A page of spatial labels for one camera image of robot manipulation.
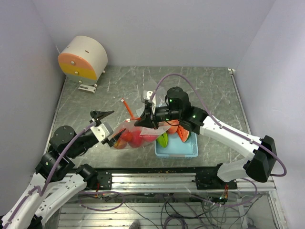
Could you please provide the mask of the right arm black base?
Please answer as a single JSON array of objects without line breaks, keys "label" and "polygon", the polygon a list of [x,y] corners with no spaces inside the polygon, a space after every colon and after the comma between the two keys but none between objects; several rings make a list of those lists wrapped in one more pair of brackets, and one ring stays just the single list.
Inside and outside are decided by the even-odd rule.
[{"label": "right arm black base", "polygon": [[237,189],[237,184],[233,180],[229,182],[222,181],[217,172],[222,163],[214,167],[195,167],[195,179],[192,180],[196,184],[198,190],[212,190],[212,189]]}]

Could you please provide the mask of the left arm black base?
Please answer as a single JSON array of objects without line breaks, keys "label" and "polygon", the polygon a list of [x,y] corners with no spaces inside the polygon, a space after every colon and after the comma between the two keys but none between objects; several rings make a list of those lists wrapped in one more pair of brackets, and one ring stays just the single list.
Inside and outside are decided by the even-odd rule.
[{"label": "left arm black base", "polygon": [[84,190],[105,191],[112,188],[112,175],[106,170],[97,170],[84,164],[78,167],[75,173],[82,176],[83,181],[86,182]]}]

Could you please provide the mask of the orange fruit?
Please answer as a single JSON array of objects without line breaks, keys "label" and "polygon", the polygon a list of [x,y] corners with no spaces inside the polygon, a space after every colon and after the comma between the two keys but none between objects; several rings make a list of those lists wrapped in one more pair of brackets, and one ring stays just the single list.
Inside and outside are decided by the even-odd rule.
[{"label": "orange fruit", "polygon": [[171,121],[166,121],[166,125],[169,126],[169,129],[166,131],[167,134],[175,134],[177,132],[178,126],[179,126],[179,121],[178,120],[171,120]]}]

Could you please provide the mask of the red apple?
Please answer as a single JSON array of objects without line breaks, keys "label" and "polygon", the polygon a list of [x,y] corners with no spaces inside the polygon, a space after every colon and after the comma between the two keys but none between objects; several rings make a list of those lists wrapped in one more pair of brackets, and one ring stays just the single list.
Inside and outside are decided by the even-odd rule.
[{"label": "red apple", "polygon": [[145,146],[146,142],[144,140],[144,138],[141,135],[141,130],[133,130],[131,132],[132,134],[132,139],[129,142],[129,146],[132,148],[139,148],[141,146]]},{"label": "red apple", "polygon": [[141,135],[145,142],[154,142],[159,137],[158,135]]},{"label": "red apple", "polygon": [[129,130],[125,130],[122,134],[120,139],[122,139],[125,142],[130,142],[133,139],[133,134]]},{"label": "red apple", "polygon": [[114,148],[116,149],[124,149],[126,146],[127,146],[127,142],[122,140],[122,139],[119,139],[115,144],[114,144]]}]

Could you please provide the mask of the clear zip top bag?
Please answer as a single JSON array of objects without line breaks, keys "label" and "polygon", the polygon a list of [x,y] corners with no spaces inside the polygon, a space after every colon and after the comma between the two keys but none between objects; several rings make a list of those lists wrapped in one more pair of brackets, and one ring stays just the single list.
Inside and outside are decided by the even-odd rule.
[{"label": "clear zip top bag", "polygon": [[[153,91],[153,89],[155,89],[156,86],[157,86],[156,81],[153,79],[149,79],[144,83],[144,90]],[[163,87],[159,87],[155,95],[157,107],[161,107],[161,105],[165,105],[165,101],[164,101],[165,95],[166,95],[165,89]],[[134,126],[135,122],[140,118],[142,112],[144,111],[145,106],[138,109],[138,111],[134,114],[124,98],[121,98],[121,102],[124,104],[125,108],[127,109],[127,112],[129,113],[129,117],[115,128],[114,134],[112,136],[119,133],[123,128],[126,128],[126,130],[129,130],[130,132],[132,132],[133,130],[141,130],[142,131],[141,135],[158,135],[158,136],[160,136],[169,129],[169,126],[166,125],[165,122],[159,123],[158,129]],[[127,146],[124,149],[129,149],[129,148],[132,147],[129,146],[129,142],[128,142]]]}]

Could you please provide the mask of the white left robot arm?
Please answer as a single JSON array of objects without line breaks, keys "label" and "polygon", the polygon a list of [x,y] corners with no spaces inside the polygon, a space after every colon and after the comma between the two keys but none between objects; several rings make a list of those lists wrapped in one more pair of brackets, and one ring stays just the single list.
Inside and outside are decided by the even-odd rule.
[{"label": "white left robot arm", "polygon": [[116,135],[102,119],[112,111],[90,112],[90,124],[76,133],[71,126],[57,128],[49,140],[49,149],[35,168],[28,187],[11,210],[1,216],[2,229],[41,229],[48,219],[72,196],[85,189],[99,187],[98,172],[88,164],[79,166],[64,186],[62,182],[75,164],[72,159],[85,154],[98,143],[114,146],[122,135]]}]

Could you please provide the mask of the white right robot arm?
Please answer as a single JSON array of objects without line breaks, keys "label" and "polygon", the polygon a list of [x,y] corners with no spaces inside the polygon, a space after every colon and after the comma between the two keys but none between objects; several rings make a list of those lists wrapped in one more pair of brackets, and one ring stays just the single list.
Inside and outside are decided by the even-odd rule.
[{"label": "white right robot arm", "polygon": [[135,126],[158,129],[160,123],[178,120],[187,131],[213,138],[241,154],[244,159],[221,164],[210,183],[222,188],[227,182],[251,178],[265,183],[276,162],[275,141],[270,136],[259,138],[244,133],[212,117],[206,110],[191,105],[188,94],[180,87],[172,87],[165,97],[167,104],[156,107],[152,91],[144,91],[144,111]]}]

